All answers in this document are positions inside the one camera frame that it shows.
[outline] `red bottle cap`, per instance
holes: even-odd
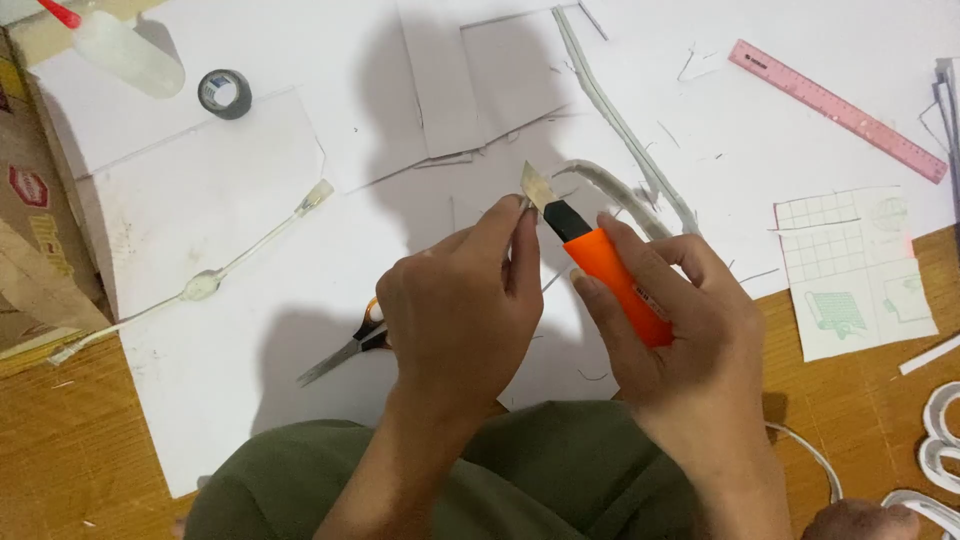
[[[71,12],[64,6],[54,2],[53,0],[37,0],[41,6],[47,9],[48,12],[52,13],[54,17],[58,18],[64,26],[70,30],[75,30],[80,27],[81,17],[74,12]]]

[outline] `scissor blade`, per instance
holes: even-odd
[[[319,379],[320,377],[329,373],[329,371],[333,368],[346,362],[348,358],[360,352],[360,347],[359,341],[356,339],[351,339],[347,345],[344,345],[339,351],[328,356],[327,358],[324,358],[324,361],[308,369],[303,375],[297,377],[297,382],[300,383],[300,388],[303,388],[314,380]]]

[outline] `orange utility knife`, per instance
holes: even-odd
[[[584,273],[603,282],[620,301],[636,335],[647,347],[662,347],[673,342],[673,325],[658,314],[656,303],[634,282],[620,261],[616,248],[603,229],[594,230],[566,202],[560,200],[550,184],[530,163],[523,165],[520,186],[537,207],[543,220],[564,242],[564,249]]]

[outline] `green pants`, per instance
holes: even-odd
[[[372,434],[319,420],[257,435],[197,496],[186,539],[311,538]],[[547,403],[476,434],[437,500],[433,537],[682,539],[695,504],[623,405]]]

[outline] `pink ruler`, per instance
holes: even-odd
[[[949,166],[936,156],[743,39],[733,47],[730,61],[854,132],[934,184],[939,184],[947,174]]]

